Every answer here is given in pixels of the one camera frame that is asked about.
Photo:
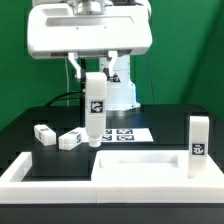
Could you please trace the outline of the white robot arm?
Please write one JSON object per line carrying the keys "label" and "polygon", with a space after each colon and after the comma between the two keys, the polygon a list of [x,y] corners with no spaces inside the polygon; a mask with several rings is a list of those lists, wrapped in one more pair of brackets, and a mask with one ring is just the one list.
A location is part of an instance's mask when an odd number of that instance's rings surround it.
{"label": "white robot arm", "polygon": [[97,58],[108,74],[108,111],[136,108],[130,57],[152,44],[148,0],[32,0],[27,46],[35,59]]}

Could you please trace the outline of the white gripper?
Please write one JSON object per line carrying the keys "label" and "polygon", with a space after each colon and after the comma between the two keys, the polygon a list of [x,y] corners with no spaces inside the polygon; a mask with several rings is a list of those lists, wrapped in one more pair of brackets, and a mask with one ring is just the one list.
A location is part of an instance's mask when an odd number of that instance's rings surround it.
{"label": "white gripper", "polygon": [[110,79],[118,54],[142,55],[149,49],[150,17],[151,5],[147,1],[130,5],[106,1],[101,14],[77,14],[72,1],[35,1],[28,16],[28,51],[37,59],[68,56],[78,81],[84,81],[86,75],[78,57],[108,54],[104,73]]}

